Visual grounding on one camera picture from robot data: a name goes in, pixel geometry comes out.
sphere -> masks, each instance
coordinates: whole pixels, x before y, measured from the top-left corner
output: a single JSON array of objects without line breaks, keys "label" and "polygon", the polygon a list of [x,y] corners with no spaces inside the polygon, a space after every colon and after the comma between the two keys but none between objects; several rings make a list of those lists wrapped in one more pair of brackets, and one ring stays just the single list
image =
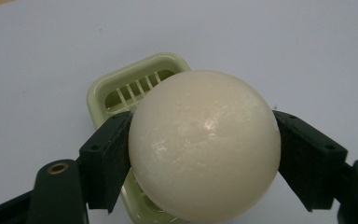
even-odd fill
[{"label": "sphere", "polygon": [[164,211],[195,222],[230,219],[265,194],[281,137],[265,100],[240,79],[212,71],[168,77],[133,115],[135,178]]}]

